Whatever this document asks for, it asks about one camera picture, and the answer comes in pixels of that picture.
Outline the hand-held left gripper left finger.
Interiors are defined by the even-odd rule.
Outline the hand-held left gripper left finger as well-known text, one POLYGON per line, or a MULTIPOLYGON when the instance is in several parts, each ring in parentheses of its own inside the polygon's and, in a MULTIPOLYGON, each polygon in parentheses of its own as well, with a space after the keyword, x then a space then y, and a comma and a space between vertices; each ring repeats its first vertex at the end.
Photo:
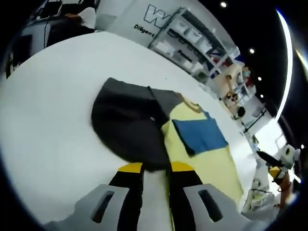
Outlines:
POLYGON ((109 184, 101 184, 75 205, 76 231, 135 231, 142 207, 142 163, 118 169, 109 184))

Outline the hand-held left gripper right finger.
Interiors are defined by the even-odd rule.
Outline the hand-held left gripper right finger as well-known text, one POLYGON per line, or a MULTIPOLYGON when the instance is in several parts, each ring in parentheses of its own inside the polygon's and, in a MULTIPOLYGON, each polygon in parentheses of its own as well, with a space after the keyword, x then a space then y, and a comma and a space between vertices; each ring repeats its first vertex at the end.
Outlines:
POLYGON ((186 163, 170 163, 169 206, 176 231, 242 230, 235 202, 186 163))

